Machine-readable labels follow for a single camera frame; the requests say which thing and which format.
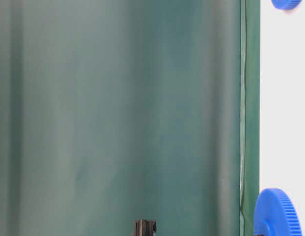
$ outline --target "black plastic object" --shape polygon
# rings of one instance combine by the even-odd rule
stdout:
[[[157,231],[155,220],[136,220],[132,236],[154,236]]]

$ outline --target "blue plastic knob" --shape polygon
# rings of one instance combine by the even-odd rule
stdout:
[[[278,9],[290,10],[296,7],[301,0],[271,0]]]
[[[302,236],[297,214],[285,192],[273,188],[260,193],[255,208],[254,235]]]

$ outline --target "white wall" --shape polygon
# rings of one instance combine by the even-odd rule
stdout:
[[[290,197],[305,235],[305,0],[261,0],[260,189]]]

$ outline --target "green panel edge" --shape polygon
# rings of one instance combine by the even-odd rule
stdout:
[[[253,235],[259,194],[260,0],[241,0],[240,235]]]

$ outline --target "green cloth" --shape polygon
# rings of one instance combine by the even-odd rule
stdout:
[[[0,0],[0,236],[238,236],[241,24],[238,0]]]
[[[242,0],[241,18],[241,235],[250,236],[259,194],[260,0]]]

